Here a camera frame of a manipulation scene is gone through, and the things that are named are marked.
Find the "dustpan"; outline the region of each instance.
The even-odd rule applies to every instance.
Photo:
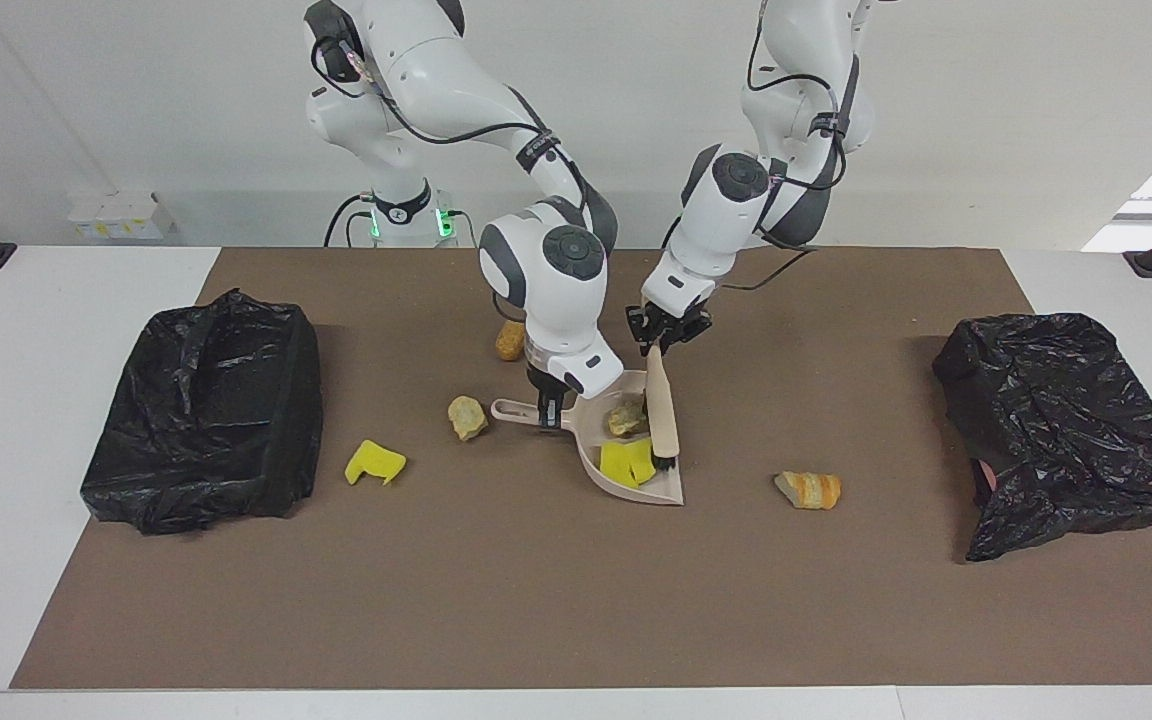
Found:
[[[624,396],[643,396],[649,374],[644,370],[627,370],[612,387],[598,397],[576,397],[576,404],[570,410],[563,410],[562,430],[576,435],[576,448],[579,450],[581,464],[596,486],[620,497],[621,500],[645,502],[649,505],[682,505],[682,477],[675,464],[668,470],[657,470],[652,479],[637,488],[622,486],[621,483],[600,473],[594,462],[604,444],[622,442],[621,438],[612,435],[607,430],[607,414],[621,406]],[[492,416],[503,423],[517,423],[538,427],[540,411],[536,406],[513,400],[498,400],[492,404]]]

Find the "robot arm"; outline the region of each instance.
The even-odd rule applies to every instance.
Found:
[[[621,376],[598,316],[617,222],[522,94],[488,76],[461,40],[457,0],[321,0],[306,13],[314,68],[338,92],[314,91],[311,124],[376,175],[376,209],[410,223],[431,202],[407,129],[437,145],[479,141],[509,151],[545,197],[486,225],[480,265],[493,291],[526,311],[529,378],[541,424],[556,427],[568,388],[598,395]]]
[[[705,304],[755,233],[774,247],[803,247],[819,232],[846,152],[859,149],[873,126],[858,86],[873,1],[764,0],[758,37],[765,28],[776,67],[755,77],[751,53],[741,97],[758,154],[715,145],[696,158],[682,215],[643,286],[646,302],[630,309],[644,354],[708,328]]]

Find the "rock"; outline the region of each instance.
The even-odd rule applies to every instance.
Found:
[[[456,437],[461,438],[461,442],[479,437],[479,433],[488,426],[488,416],[483,412],[479,401],[463,395],[448,406],[447,419],[452,420],[452,429],[456,430]]]
[[[842,497],[842,479],[838,475],[780,473],[774,482],[778,491],[799,510],[833,510]]]
[[[635,395],[622,401],[607,414],[607,430],[613,437],[629,437],[649,432],[649,417],[643,411],[643,396]]]

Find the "debris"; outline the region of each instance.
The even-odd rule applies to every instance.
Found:
[[[471,441],[488,426],[488,416],[483,411],[479,401],[462,395],[452,401],[447,407],[447,419],[452,420],[452,429],[456,430],[456,437],[461,442]]]
[[[842,495],[842,480],[836,475],[780,473],[774,482],[799,510],[833,510]]]
[[[344,468],[344,479],[349,480],[349,484],[357,484],[358,478],[362,475],[371,475],[371,477],[380,478],[384,480],[381,484],[388,484],[397,478],[397,473],[402,473],[403,468],[407,467],[407,457],[399,455],[394,450],[386,450],[384,447],[371,442],[370,439],[362,441],[362,446],[358,446],[358,450],[353,454],[349,458],[349,464]]]
[[[497,355],[506,363],[513,363],[522,357],[522,348],[526,344],[526,325],[506,320],[497,334]]]
[[[598,471],[628,488],[637,488],[655,475],[652,464],[652,438],[637,442],[607,442],[600,452]]]
[[[628,396],[607,414],[607,430],[614,437],[649,432],[649,416],[643,410],[643,396]]]

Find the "sponge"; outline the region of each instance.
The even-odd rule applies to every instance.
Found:
[[[371,442],[370,439],[365,439],[362,441],[362,446],[358,446],[358,450],[349,458],[349,464],[344,467],[344,479],[349,480],[351,485],[357,484],[358,478],[366,473],[380,478],[384,480],[381,484],[388,486],[394,478],[397,478],[397,473],[402,473],[406,467],[407,457],[394,450],[386,450]]]
[[[629,444],[605,444],[598,471],[622,486],[638,488],[652,479],[657,471],[652,464],[652,439],[646,438]]]

